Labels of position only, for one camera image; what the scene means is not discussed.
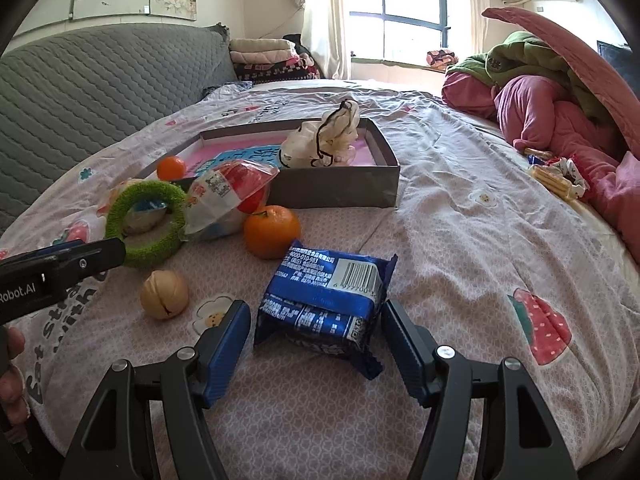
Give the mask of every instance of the orange fruit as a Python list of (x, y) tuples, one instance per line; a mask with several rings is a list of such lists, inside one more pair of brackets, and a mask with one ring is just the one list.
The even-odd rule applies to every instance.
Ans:
[(158, 162), (156, 174), (160, 180), (180, 180), (187, 173), (187, 165), (179, 156), (168, 156)]
[(284, 258), (301, 232), (298, 217), (279, 205), (258, 208), (244, 221), (243, 230), (247, 250), (263, 260)]

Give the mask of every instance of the green blanket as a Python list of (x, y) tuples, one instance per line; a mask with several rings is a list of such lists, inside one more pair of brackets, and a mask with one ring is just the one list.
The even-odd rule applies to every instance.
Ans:
[(567, 62), (526, 30), (514, 32), (503, 44), (494, 46), (485, 54), (467, 57), (447, 72), (463, 72), (489, 87), (498, 85), (500, 88), (521, 75), (544, 76), (570, 91), (588, 118), (615, 125), (607, 109), (578, 79)]

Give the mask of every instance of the pink blanket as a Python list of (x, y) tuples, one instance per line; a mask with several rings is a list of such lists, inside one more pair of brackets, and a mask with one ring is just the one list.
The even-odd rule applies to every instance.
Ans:
[(520, 76), (497, 89), (471, 75), (449, 73), (444, 101), (484, 118), (497, 116), (505, 139), (517, 150), (530, 147), (573, 158), (593, 185), (591, 205), (640, 262), (640, 102), (606, 61), (556, 23), (514, 7), (483, 14), (526, 28), (563, 56), (620, 131), (592, 123), (562, 86), (540, 76)]

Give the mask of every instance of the white curtain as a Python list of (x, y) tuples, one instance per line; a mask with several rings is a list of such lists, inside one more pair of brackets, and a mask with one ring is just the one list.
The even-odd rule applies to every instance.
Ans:
[(490, 0), (447, 0), (449, 11), (449, 46), (460, 59), (485, 51), (489, 20), (482, 12)]
[(344, 0), (305, 0), (302, 44), (313, 54), (327, 79), (351, 76)]

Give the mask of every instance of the window sill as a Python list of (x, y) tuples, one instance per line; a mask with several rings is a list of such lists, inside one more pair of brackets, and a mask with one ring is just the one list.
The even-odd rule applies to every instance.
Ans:
[(390, 61), (388, 59), (367, 59), (365, 57), (352, 57), (352, 63), (360, 63), (360, 64), (382, 64), (386, 66), (400, 66), (402, 68), (415, 68), (418, 70), (428, 70), (429, 72), (439, 72), (444, 74), (446, 69), (442, 68), (434, 68), (426, 65), (415, 65), (412, 63), (403, 63), (401, 61)]

